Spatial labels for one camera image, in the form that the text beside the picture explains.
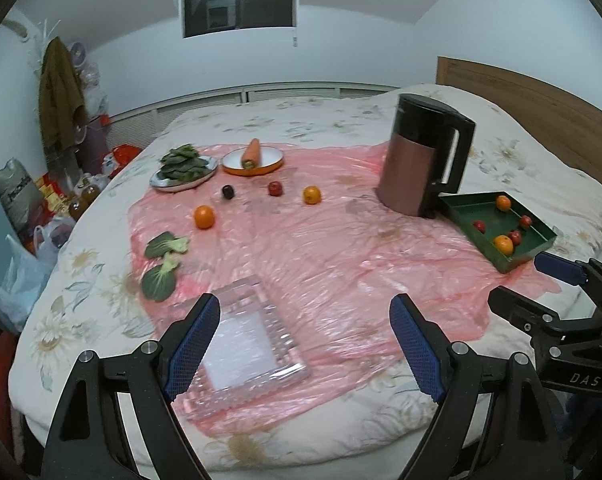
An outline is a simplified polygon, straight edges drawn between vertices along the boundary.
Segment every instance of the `orange bowl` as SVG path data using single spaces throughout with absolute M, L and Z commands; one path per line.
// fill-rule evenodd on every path
M 239 148 L 234 152 L 228 153 L 221 159 L 221 166 L 226 173 L 236 176 L 260 176 L 272 173 L 283 166 L 283 152 L 270 146 L 261 147 L 261 165 L 258 168 L 246 170 L 241 166 L 241 156 L 245 148 Z

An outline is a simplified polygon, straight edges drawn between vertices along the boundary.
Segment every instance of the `carrot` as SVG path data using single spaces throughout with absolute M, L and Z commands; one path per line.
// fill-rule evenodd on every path
M 252 139 L 241 156 L 241 167 L 253 170 L 261 165 L 261 145 L 259 139 Z

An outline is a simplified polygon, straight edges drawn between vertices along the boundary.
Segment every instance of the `wooden headboard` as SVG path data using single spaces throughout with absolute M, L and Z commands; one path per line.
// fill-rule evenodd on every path
M 595 106 L 538 79 L 449 57 L 439 57 L 437 84 L 493 102 L 565 164 L 602 184 L 602 111 Z

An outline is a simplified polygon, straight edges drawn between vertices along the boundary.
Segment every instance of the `screw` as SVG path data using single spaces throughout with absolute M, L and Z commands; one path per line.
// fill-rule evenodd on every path
M 141 344 L 141 351 L 144 354 L 153 354 L 157 348 L 159 348 L 159 345 L 156 341 L 145 341 Z
M 525 366 L 530 362 L 530 359 L 527 357 L 527 355 L 517 352 L 514 354 L 514 361 Z
M 461 341 L 455 341 L 454 343 L 452 343 L 452 352 L 454 352 L 455 354 L 465 355 L 468 353 L 468 350 L 468 345 Z
M 87 363 L 93 357 L 94 352 L 92 350 L 84 350 L 79 354 L 79 361 L 81 361 L 82 363 Z

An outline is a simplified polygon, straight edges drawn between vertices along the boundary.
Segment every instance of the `white bedspread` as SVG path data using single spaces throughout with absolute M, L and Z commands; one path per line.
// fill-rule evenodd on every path
M 418 85 L 402 91 L 431 96 L 477 123 L 460 192 L 505 190 L 521 200 L 559 237 L 554 251 L 587 260 L 602 248 L 602 186 L 565 166 L 495 105 L 461 90 Z M 19 341 L 9 378 L 12 402 L 25 413 L 43 443 L 68 373 L 78 353 L 101 357 L 130 352 L 153 327 L 137 300 L 130 276 L 127 212 L 148 188 L 158 159 L 171 147 L 263 142 L 311 146 L 376 144 L 389 138 L 399 91 L 363 99 L 294 98 L 200 108 L 185 113 L 118 175 L 77 224 Z M 541 301 L 565 313 L 577 288 Z M 528 338 L 491 318 L 477 351 L 509 356 L 531 353 Z M 434 412 L 430 397 L 415 391 L 405 361 L 366 386 L 319 406 L 272 431 L 211 439 L 184 423 L 185 433 L 211 470 L 245 466 L 294 466 L 373 450 L 425 426 Z M 150 459 L 132 421 L 123 413 L 137 462 Z

